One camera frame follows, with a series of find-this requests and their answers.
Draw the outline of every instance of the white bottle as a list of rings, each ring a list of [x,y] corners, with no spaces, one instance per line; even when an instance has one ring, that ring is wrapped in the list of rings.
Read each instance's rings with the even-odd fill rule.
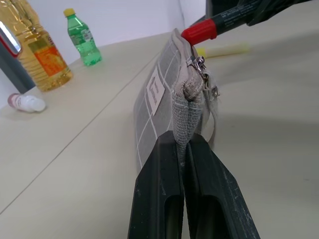
[[[8,104],[17,110],[25,112],[41,112],[45,109],[45,102],[35,96],[12,94],[8,98]]]

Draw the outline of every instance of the green bottle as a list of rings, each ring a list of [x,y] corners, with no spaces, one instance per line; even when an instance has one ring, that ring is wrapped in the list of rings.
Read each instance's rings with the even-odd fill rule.
[[[68,19],[69,36],[76,49],[80,52],[84,65],[91,66],[101,61],[101,53],[95,45],[87,24],[76,17],[73,8],[67,8],[63,13]]]

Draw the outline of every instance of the white label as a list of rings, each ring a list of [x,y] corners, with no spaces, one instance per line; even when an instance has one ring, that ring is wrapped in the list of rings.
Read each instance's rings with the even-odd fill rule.
[[[158,110],[160,101],[163,98],[165,92],[165,87],[160,81],[157,67],[155,67],[155,70],[151,76],[146,90],[148,92],[149,102],[152,108],[152,114],[154,116],[156,111]]]
[[[91,34],[91,31],[88,30],[88,29],[87,30],[86,29],[82,30],[81,33],[82,33],[82,35],[84,37],[84,40],[86,42],[90,41],[93,38],[93,36]]]

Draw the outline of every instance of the gray fabric pouch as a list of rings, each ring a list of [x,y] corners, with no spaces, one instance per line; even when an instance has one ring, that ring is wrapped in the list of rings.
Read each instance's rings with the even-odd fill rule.
[[[198,70],[194,65],[197,57],[195,48],[175,29],[135,102],[139,171],[157,137],[168,130],[173,130],[181,165],[184,164],[186,145],[194,132],[203,135],[212,145],[217,123],[218,88],[204,66]]]

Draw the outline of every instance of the yellow oil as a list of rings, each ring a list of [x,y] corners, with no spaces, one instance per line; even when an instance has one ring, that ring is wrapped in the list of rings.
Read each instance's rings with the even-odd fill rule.
[[[72,78],[72,72],[26,0],[1,0],[0,20],[19,40],[18,60],[41,91],[58,88]]]

